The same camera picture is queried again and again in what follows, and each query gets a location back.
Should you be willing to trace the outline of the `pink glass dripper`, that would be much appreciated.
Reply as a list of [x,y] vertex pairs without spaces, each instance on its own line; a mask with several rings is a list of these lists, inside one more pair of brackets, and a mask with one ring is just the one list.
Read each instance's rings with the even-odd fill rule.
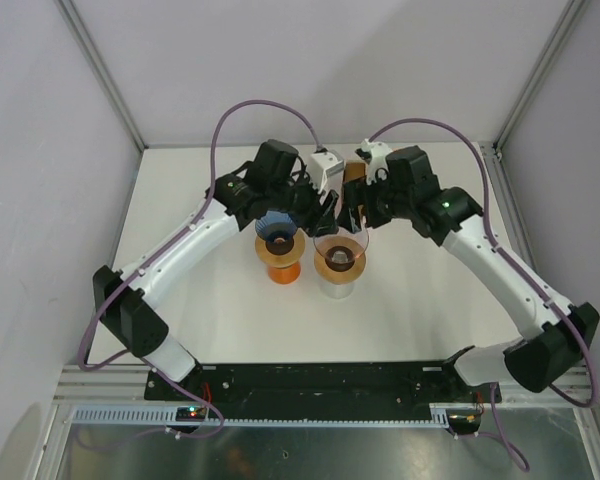
[[340,228],[335,234],[315,237],[313,244],[329,268],[346,271],[365,254],[369,244],[369,233],[362,229],[356,234],[351,234]]

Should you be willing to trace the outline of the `blue ribbed glass dripper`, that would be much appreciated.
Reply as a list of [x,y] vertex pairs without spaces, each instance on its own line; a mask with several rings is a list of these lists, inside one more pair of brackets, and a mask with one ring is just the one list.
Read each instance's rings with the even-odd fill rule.
[[289,214],[268,210],[255,221],[257,236],[265,242],[274,243],[277,239],[288,241],[296,234],[297,226]]

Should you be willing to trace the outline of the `orange glass carafe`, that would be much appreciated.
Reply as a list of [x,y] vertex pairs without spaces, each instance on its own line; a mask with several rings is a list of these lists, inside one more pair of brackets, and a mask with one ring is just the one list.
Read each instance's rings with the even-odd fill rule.
[[274,283],[288,285],[295,282],[299,278],[301,274],[301,265],[299,262],[296,262],[284,268],[268,266],[267,274]]

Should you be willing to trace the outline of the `clear glass carafe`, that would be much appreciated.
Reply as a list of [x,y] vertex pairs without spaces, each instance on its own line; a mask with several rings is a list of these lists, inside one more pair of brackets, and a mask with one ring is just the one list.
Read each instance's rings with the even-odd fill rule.
[[320,289],[322,293],[326,297],[334,300],[341,300],[349,297],[354,291],[354,288],[354,282],[336,284],[324,279],[320,281]]

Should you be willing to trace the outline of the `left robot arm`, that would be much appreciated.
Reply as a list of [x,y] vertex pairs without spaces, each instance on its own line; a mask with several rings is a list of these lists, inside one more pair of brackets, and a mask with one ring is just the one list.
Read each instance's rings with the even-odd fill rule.
[[329,181],[343,170],[343,159],[325,148],[302,159],[289,144],[262,143],[252,160],[218,177],[160,244],[118,272],[102,267],[94,274],[99,321],[126,352],[161,371],[177,398],[194,397],[201,387],[197,361],[158,315],[161,300],[213,249],[268,212],[288,215],[309,237],[336,232],[339,195]]

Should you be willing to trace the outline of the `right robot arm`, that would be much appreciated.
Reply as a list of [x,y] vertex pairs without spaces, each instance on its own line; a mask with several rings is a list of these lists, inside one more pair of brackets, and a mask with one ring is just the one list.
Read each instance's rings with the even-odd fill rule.
[[350,232],[410,221],[463,263],[504,308],[520,337],[455,354],[441,376],[443,393],[464,401],[477,385],[514,380],[541,393],[583,360],[600,315],[589,303],[575,305],[544,282],[490,228],[486,207],[460,187],[441,187],[424,150],[391,149],[365,140],[356,151],[366,175],[343,186],[340,226]]

